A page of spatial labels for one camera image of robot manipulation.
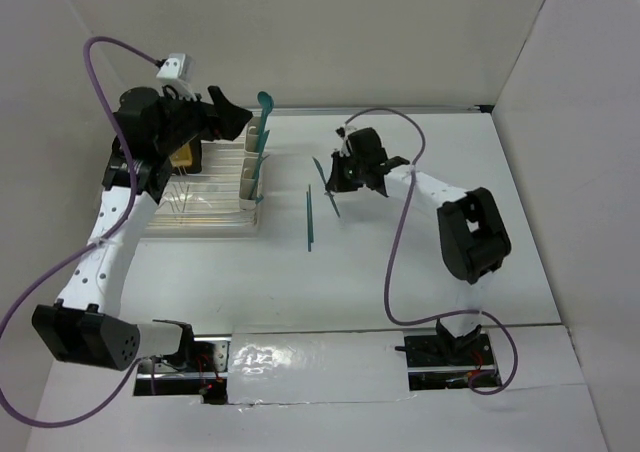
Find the teal plastic spoon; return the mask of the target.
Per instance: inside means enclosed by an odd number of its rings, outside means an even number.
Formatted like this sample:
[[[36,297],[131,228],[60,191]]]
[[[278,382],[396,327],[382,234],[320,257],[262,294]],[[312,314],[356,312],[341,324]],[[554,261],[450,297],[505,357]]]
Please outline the teal plastic spoon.
[[[260,91],[257,94],[257,100],[261,107],[261,121],[265,123],[274,108],[273,97],[266,91]]]
[[[260,129],[259,135],[260,135],[264,130],[267,130],[267,129],[266,129],[266,127],[267,127],[267,121],[268,121],[268,118],[267,118],[267,120],[266,120],[266,122],[265,122],[265,123],[263,123],[263,122],[261,121],[261,129]]]

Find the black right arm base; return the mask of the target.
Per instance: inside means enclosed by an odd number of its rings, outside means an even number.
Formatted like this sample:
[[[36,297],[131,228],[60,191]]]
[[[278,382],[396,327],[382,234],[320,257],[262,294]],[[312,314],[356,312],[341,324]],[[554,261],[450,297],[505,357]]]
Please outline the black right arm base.
[[[502,385],[489,335],[480,326],[454,338],[437,322],[434,332],[405,335],[394,349],[405,357],[411,391],[465,389],[470,379],[477,389]]]

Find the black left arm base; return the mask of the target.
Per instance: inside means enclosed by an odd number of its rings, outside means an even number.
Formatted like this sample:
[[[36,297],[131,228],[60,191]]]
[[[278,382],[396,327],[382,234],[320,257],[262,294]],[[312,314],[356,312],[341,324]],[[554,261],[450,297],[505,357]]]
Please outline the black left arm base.
[[[230,335],[196,336],[184,365],[173,365],[166,357],[145,359],[135,375],[133,396],[185,396],[226,405],[231,340]]]

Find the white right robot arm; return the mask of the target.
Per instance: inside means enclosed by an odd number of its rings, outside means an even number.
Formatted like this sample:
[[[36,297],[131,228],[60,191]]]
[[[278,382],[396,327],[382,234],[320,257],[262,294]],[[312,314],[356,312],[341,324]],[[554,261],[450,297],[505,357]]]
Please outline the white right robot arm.
[[[336,130],[340,149],[331,154],[332,168],[325,183],[328,196],[365,187],[385,198],[403,202],[386,266],[383,304],[394,324],[412,327],[429,320],[402,321],[391,310],[391,278],[408,212],[412,206],[434,219],[439,249],[447,271],[467,284],[459,311],[435,319],[436,351],[448,364],[460,363],[481,331],[481,279],[501,268],[512,245],[492,193],[483,187],[465,190],[416,169],[408,159],[390,157],[371,127],[342,126]]]

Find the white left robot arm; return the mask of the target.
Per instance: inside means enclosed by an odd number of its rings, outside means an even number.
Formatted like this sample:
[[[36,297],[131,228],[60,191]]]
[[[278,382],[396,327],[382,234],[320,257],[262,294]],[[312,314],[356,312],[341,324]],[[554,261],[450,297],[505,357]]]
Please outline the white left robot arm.
[[[173,86],[136,87],[121,95],[113,114],[121,133],[112,142],[89,249],[55,302],[37,306],[32,315],[56,360],[122,371],[138,355],[140,329],[120,319],[121,297],[172,175],[170,157],[196,139],[233,141],[253,116],[220,87],[207,91],[208,101],[180,98]]]

